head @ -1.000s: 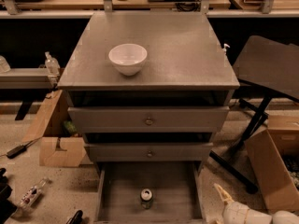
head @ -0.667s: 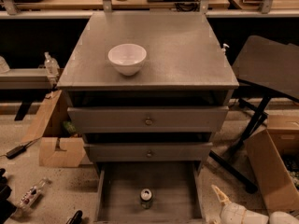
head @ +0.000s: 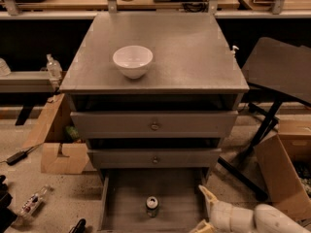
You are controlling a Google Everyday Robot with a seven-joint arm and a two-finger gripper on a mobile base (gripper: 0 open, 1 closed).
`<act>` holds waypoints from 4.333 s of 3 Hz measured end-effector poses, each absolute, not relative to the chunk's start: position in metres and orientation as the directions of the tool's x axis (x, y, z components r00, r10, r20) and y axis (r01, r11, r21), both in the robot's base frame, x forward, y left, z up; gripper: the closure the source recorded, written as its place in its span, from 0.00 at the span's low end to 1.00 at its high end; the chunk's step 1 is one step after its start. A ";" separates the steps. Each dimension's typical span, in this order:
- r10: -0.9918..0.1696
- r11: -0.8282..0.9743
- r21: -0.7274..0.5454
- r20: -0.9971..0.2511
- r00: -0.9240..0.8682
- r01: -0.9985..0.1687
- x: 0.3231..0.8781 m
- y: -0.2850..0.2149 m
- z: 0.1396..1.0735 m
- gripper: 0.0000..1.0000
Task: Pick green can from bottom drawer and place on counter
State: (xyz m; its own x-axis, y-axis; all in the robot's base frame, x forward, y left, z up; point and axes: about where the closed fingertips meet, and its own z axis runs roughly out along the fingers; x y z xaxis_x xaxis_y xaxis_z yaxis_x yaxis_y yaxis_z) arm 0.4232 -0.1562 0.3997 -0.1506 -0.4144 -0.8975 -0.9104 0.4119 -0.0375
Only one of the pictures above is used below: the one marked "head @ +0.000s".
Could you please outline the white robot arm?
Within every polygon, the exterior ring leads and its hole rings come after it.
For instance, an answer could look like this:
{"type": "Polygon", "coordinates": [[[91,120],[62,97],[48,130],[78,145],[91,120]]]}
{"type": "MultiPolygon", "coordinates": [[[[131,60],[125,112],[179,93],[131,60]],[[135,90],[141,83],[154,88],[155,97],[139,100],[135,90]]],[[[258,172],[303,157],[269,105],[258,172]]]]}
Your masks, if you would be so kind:
{"type": "Polygon", "coordinates": [[[259,204],[253,210],[219,200],[204,185],[209,221],[201,220],[189,233],[311,233],[278,209],[259,204]]]}

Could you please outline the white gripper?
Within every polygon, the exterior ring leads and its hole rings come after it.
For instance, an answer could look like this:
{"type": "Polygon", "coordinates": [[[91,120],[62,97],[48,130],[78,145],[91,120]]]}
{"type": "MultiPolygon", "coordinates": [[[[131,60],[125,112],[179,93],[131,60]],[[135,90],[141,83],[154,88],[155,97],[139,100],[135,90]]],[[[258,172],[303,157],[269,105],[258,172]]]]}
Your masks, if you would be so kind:
{"type": "MultiPolygon", "coordinates": [[[[206,201],[210,222],[226,233],[253,233],[255,230],[254,212],[219,201],[204,185],[198,186],[206,201]]],[[[215,233],[214,226],[201,220],[189,233],[215,233]]]]}

